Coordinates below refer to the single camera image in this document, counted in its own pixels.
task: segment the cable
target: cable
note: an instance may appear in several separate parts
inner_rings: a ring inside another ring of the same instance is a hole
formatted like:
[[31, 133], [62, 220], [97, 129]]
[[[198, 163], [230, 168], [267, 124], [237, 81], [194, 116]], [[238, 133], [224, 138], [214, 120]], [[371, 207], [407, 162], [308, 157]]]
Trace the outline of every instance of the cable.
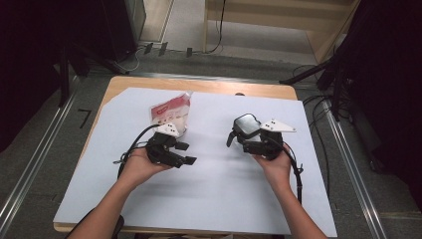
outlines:
[[300, 69], [300, 68], [303, 68], [303, 67], [315, 67], [316, 65], [302, 65], [302, 66], [299, 66], [299, 67], [296, 67], [296, 68], [294, 68], [293, 69], [293, 71], [292, 71], [292, 76], [293, 77], [295, 77], [295, 71], [297, 71], [298, 69]]
[[132, 71], [136, 70], [136, 69], [139, 67], [139, 58], [137, 57], [137, 53], [138, 53], [141, 49], [142, 49], [142, 48], [139, 48], [139, 49], [138, 49], [138, 50], [134, 53], [134, 56], [136, 57], [136, 67], [134, 67], [133, 69], [126, 69], [126, 68], [124, 68], [123, 66], [119, 65], [119, 64], [118, 64], [118, 62], [116, 62], [116, 61], [114, 61], [114, 63], [115, 63], [118, 67], [122, 68], [123, 70], [125, 70], [125, 71], [127, 71], [127, 72], [132, 72]]
[[317, 136], [318, 136], [318, 138], [319, 138], [319, 142], [320, 142], [320, 145], [321, 145], [321, 147], [322, 147], [322, 152], [323, 152], [323, 156], [325, 157], [325, 167], [326, 167], [326, 195], [328, 196], [328, 198], [329, 198], [329, 192], [330, 192], [330, 173], [329, 173], [329, 161], [328, 161], [328, 155], [327, 155], [327, 153], [326, 153], [326, 148], [325, 148], [325, 144], [323, 143], [323, 140], [322, 140], [322, 136], [320, 135], [320, 132], [319, 132], [319, 128], [317, 127], [317, 121], [316, 121], [316, 118], [315, 118], [315, 112], [316, 112], [316, 109], [317, 109], [317, 107], [318, 107], [318, 105], [319, 104], [321, 104], [323, 101], [325, 101], [325, 99], [324, 98], [322, 98], [322, 100], [320, 100], [315, 106], [314, 106], [314, 109], [313, 109], [313, 119], [314, 119], [314, 127], [315, 127], [315, 129], [316, 129], [316, 134], [317, 134]]
[[286, 150], [286, 148], [285, 147], [283, 147], [282, 145], [280, 145], [277, 141], [275, 141], [274, 139], [272, 139], [272, 138], [270, 138], [270, 137], [267, 137], [267, 136], [263, 136], [263, 135], [261, 135], [261, 137], [264, 137], [265, 139], [268, 139], [269, 141], [271, 141], [271, 142], [273, 142], [273, 143], [275, 143], [278, 147], [280, 147], [281, 148], [281, 150], [283, 151], [283, 152], [285, 152], [286, 153], [286, 155], [288, 156], [288, 158], [290, 159], [290, 161], [291, 161], [291, 166], [292, 166], [292, 168], [293, 168], [293, 174], [295, 175], [295, 177], [296, 177], [296, 187], [297, 187], [297, 193], [298, 193], [298, 202], [300, 203], [300, 204], [302, 204], [302, 188], [304, 187], [303, 185], [302, 185], [302, 179], [301, 179], [301, 173], [304, 171], [304, 169], [302, 168], [302, 165], [301, 165], [301, 167], [299, 167], [298, 168], [298, 163], [296, 162], [296, 156], [295, 156], [295, 153], [293, 152], [293, 150], [292, 150], [292, 148], [286, 143], [286, 142], [284, 142], [288, 147], [289, 147], [289, 149], [291, 150], [291, 152], [292, 152], [292, 154], [293, 154], [293, 156]]
[[153, 125], [148, 126], [146, 129], [144, 129], [144, 130], [143, 130], [143, 131], [139, 134], [139, 136], [138, 136], [138, 137], [134, 140], [134, 142], [132, 143], [132, 145], [130, 146], [130, 148], [127, 150], [127, 152], [124, 152], [124, 153], [121, 155], [120, 160], [119, 160], [119, 161], [115, 161], [115, 162], [114, 162], [114, 164], [116, 164], [116, 163], [120, 163], [120, 168], [118, 169], [117, 178], [119, 178], [119, 177], [120, 177], [120, 174], [123, 172], [124, 165], [126, 164], [126, 162], [127, 162], [128, 158], [129, 158], [130, 154], [131, 154], [131, 153], [133, 152], [133, 150], [136, 148], [136, 145], [137, 145], [137, 142], [139, 141], [139, 139], [140, 139], [141, 137], [143, 137], [143, 135], [144, 135], [147, 131], [149, 131], [150, 129], [152, 129], [152, 128], [154, 128], [154, 127], [158, 127], [158, 126], [160, 126], [160, 124], [153, 124]]
[[215, 52], [215, 50], [217, 50], [217, 48], [221, 44], [221, 39], [223, 38], [223, 19], [224, 19], [224, 9], [225, 9], [225, 7], [226, 7], [226, 0], [223, 1], [223, 9], [221, 10], [220, 31], [217, 30], [219, 35], [220, 35], [219, 40], [218, 40], [218, 44], [213, 50], [207, 51], [203, 54], [211, 54], [211, 53]]

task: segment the black cable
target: black cable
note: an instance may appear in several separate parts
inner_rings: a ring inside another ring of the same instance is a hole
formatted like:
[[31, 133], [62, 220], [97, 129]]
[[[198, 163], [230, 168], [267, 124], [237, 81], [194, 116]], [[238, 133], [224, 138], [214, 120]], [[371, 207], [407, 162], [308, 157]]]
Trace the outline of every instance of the black cable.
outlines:
[[294, 151], [292, 150], [292, 148], [286, 142], [284, 142], [289, 147], [289, 149], [291, 150], [292, 154], [294, 155], [294, 157], [292, 157], [292, 155], [286, 150], [286, 148], [283, 147], [282, 145], [280, 145], [277, 141], [275, 141], [274, 139], [272, 139], [270, 137], [267, 137], [267, 136], [263, 136], [263, 135], [261, 135], [261, 136], [264, 137], [265, 139], [268, 139], [271, 142], [275, 143], [278, 147], [281, 148], [281, 150], [283, 152], [286, 153], [286, 155], [290, 159], [291, 166], [293, 168], [293, 174], [296, 177], [296, 187], [297, 187], [297, 193], [298, 193], [298, 202], [300, 204], [302, 204], [302, 188], [304, 186], [302, 185], [301, 173], [304, 171], [304, 169], [302, 168], [302, 165], [301, 165], [300, 168], [298, 168], [298, 163], [296, 162], [296, 156], [295, 156]]
[[136, 148], [136, 145], [137, 145], [137, 142], [139, 141], [139, 139], [141, 138], [141, 137], [143, 137], [143, 135], [147, 132], [147, 131], [149, 131], [150, 129], [152, 129], [152, 128], [154, 128], [154, 127], [158, 127], [158, 126], [160, 126], [160, 124], [153, 124], [153, 125], [150, 125], [150, 126], [148, 126], [146, 129], [144, 129], [140, 134], [139, 134], [139, 136], [134, 140], [134, 142], [132, 143], [132, 145], [130, 146], [130, 148], [127, 150], [127, 152], [124, 152], [122, 155], [121, 155], [121, 158], [120, 158], [120, 168], [118, 169], [118, 174], [117, 174], [117, 178], [119, 178], [120, 177], [120, 174], [123, 172], [123, 169], [124, 169], [124, 165], [126, 164], [126, 162], [127, 162], [127, 159], [129, 158], [129, 156], [130, 156], [130, 154], [133, 152], [133, 150]]
[[316, 118], [315, 118], [315, 112], [316, 112], [316, 109], [317, 109], [317, 107], [319, 106], [319, 104], [321, 104], [323, 101], [325, 101], [325, 99], [322, 99], [322, 100], [320, 100], [315, 106], [314, 106], [314, 109], [313, 109], [313, 119], [314, 119], [314, 127], [315, 127], [315, 129], [316, 129], [316, 134], [317, 134], [317, 136], [318, 136], [318, 138], [319, 138], [319, 142], [320, 142], [320, 144], [321, 144], [321, 147], [322, 147], [322, 151], [323, 151], [323, 155], [324, 155], [324, 157], [325, 157], [325, 167], [326, 167], [326, 195], [328, 196], [328, 198], [329, 198], [329, 189], [330, 189], [330, 173], [329, 173], [329, 161], [328, 161], [328, 155], [327, 155], [327, 153], [326, 153], [326, 148], [325, 148], [325, 144], [323, 143], [323, 140], [322, 140], [322, 136], [320, 135], [320, 132], [319, 132], [319, 128], [317, 127], [317, 122], [316, 122]]
[[210, 54], [215, 52], [215, 50], [217, 50], [217, 48], [220, 46], [221, 44], [221, 39], [223, 38], [223, 19], [224, 19], [224, 8], [226, 7], [226, 0], [223, 1], [223, 9], [221, 10], [221, 19], [220, 19], [220, 31], [219, 31], [219, 40], [218, 40], [218, 44], [217, 46], [211, 50], [211, 51], [207, 51], [204, 54]]
[[292, 77], [295, 77], [295, 71], [297, 71], [298, 69], [300, 69], [300, 68], [303, 68], [303, 67], [315, 67], [316, 65], [301, 65], [301, 66], [299, 66], [299, 67], [296, 67], [296, 68], [294, 68], [293, 69], [293, 71], [292, 71]]

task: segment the metal rail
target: metal rail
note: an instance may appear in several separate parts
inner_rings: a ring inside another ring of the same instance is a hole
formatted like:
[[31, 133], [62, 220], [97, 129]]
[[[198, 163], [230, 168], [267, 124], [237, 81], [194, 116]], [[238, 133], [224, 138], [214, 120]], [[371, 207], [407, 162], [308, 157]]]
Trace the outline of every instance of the metal rail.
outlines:
[[35, 149], [31, 159], [29, 160], [24, 172], [13, 188], [12, 192], [9, 194], [6, 202], [4, 203], [1, 212], [0, 212], [0, 238], [3, 239], [6, 236], [7, 230], [16, 213], [18, 212], [23, 200], [25, 199], [26, 194], [29, 191], [38, 171], [41, 168], [41, 165], [44, 162], [44, 159], [52, 145], [59, 129], [62, 126], [63, 121], [65, 120], [69, 109], [72, 106], [72, 103], [75, 99], [75, 94], [78, 90], [79, 79], [74, 77], [73, 79], [75, 89], [70, 95], [66, 103], [56, 111], [53, 120], [50, 122], [49, 127], [47, 128], [44, 136], [42, 137], [40, 143]]

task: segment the wooden table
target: wooden table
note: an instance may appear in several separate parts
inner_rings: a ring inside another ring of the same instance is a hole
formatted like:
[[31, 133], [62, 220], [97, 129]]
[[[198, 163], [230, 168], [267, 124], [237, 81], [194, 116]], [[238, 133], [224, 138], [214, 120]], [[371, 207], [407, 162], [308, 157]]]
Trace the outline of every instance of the wooden table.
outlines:
[[[140, 77], [114, 77], [105, 92], [105, 96], [100, 105], [99, 113], [96, 116], [93, 127], [91, 128], [89, 137], [84, 146], [84, 152], [90, 141], [95, 125], [100, 117], [102, 107], [107, 104], [113, 97], [117, 96], [127, 88], [150, 88], [161, 90], [175, 91], [193, 91], [213, 94], [235, 95], [242, 93], [245, 96], [276, 98], [285, 100], [297, 100], [295, 89], [290, 86], [283, 85], [260, 85], [249, 83], [234, 83], [221, 81], [201, 81], [201, 80], [184, 80], [184, 79], [163, 79], [163, 78], [140, 78]], [[54, 228], [60, 232], [70, 232], [75, 224], [70, 223], [54, 223]], [[126, 232], [140, 232], [136, 228], [127, 228]], [[141, 231], [144, 233], [157, 233], [157, 231]], [[159, 232], [174, 233], [175, 231], [160, 230]]]
[[[305, 30], [316, 61], [321, 63], [346, 33], [358, 4], [359, 0], [230, 0], [226, 2], [224, 21]], [[204, 52], [208, 20], [219, 21], [222, 8], [223, 0], [205, 2]]]

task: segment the black curtain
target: black curtain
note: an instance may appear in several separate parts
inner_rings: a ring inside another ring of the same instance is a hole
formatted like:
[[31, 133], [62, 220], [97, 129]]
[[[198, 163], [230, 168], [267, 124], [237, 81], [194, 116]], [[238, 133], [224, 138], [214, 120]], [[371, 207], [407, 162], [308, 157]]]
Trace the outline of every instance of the black curtain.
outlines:
[[340, 57], [350, 95], [381, 141], [372, 155], [409, 185], [422, 209], [421, 13], [420, 1], [362, 0], [352, 47], [341, 45]]

